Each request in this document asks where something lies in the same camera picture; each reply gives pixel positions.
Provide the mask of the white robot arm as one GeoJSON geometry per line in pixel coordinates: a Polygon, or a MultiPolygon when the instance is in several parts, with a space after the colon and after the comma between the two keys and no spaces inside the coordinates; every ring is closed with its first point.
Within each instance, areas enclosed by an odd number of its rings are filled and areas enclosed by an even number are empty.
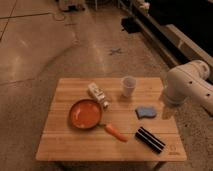
{"type": "Polygon", "coordinates": [[[202,60],[176,66],[167,73],[167,85],[162,95],[164,103],[180,106],[189,97],[213,114],[213,85],[207,82],[210,67],[202,60]]]}

